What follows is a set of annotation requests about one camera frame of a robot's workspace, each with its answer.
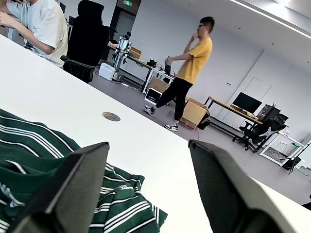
man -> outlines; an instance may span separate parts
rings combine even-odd
[[[55,0],[29,0],[23,4],[0,0],[0,26],[16,29],[25,38],[26,48],[63,66],[60,57],[67,54],[67,25]]]
[[[185,60],[175,80],[162,94],[159,102],[156,105],[157,108],[160,108],[176,97],[176,107],[174,114],[175,123],[165,126],[165,128],[171,131],[178,131],[178,123],[184,113],[186,95],[189,89],[195,83],[198,74],[208,61],[212,52],[213,42],[209,34],[213,30],[214,24],[215,21],[213,17],[205,17],[201,19],[197,33],[192,36],[184,51],[184,54],[177,57],[169,57],[166,60],[166,62]],[[200,40],[199,43],[190,50],[191,44],[197,38]],[[145,107],[149,115],[153,116],[155,114],[154,107],[147,105]]]

green striped shirt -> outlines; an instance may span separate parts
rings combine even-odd
[[[0,233],[80,147],[41,123],[0,109]],[[167,214],[140,193],[143,176],[106,164],[90,233],[160,232]]]

white box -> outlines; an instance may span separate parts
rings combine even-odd
[[[110,81],[112,80],[114,73],[115,73],[115,69],[106,63],[101,64],[101,68],[99,69],[99,72],[98,72],[99,76]]]
[[[162,96],[161,92],[154,90],[153,88],[149,88],[145,100],[156,105],[161,96]]]

floor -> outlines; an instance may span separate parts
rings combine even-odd
[[[145,114],[143,111],[145,104],[144,96],[135,88],[107,81],[95,74],[93,82],[90,85],[134,111],[150,118],[159,125],[172,123],[174,109],[170,106],[157,109],[155,117]],[[288,171],[258,154],[253,154],[251,151],[244,151],[241,144],[232,142],[232,136],[216,128],[207,127],[204,131],[199,129],[190,131],[186,128],[179,127],[179,131],[176,134],[186,140],[198,139],[219,146],[227,150],[241,168],[251,177],[299,204],[311,201],[309,198],[311,194],[311,177],[305,176],[303,172],[298,170],[295,170],[288,176]]]

hair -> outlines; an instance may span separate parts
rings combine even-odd
[[[215,20],[212,16],[207,16],[201,19],[200,23],[203,23],[205,26],[209,27],[209,33],[212,32],[214,25],[215,25]]]

